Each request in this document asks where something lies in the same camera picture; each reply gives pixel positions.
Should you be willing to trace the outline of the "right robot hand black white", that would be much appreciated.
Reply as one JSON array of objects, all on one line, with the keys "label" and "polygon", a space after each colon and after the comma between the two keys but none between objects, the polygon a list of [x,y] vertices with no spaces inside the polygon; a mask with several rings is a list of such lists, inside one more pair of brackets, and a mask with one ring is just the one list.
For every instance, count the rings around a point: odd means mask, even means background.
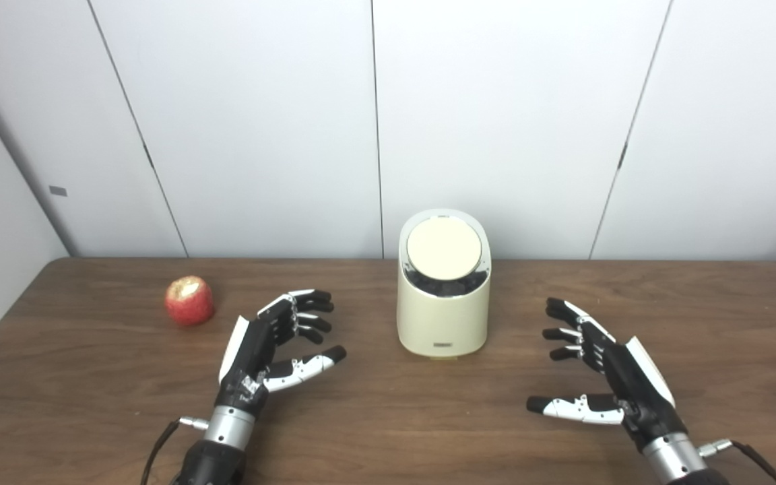
[{"label": "right robot hand black white", "polygon": [[567,328],[543,329],[547,340],[562,340],[552,361],[576,359],[606,378],[609,393],[578,397],[530,396],[527,411],[601,426],[622,426],[638,451],[670,434],[687,434],[674,396],[637,337],[620,343],[600,322],[575,304],[547,298],[546,313]]}]

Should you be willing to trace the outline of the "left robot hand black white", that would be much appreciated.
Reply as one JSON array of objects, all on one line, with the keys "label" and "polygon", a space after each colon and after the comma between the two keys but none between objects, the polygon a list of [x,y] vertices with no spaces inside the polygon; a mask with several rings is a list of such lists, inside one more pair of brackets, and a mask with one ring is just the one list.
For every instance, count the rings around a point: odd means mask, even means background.
[{"label": "left robot hand black white", "polygon": [[270,393],[305,383],[347,356],[342,345],[319,353],[276,361],[277,348],[294,337],[322,344],[332,330],[321,313],[335,309],[332,295],[318,289],[282,294],[256,313],[239,317],[220,366],[214,406],[259,416]]}]

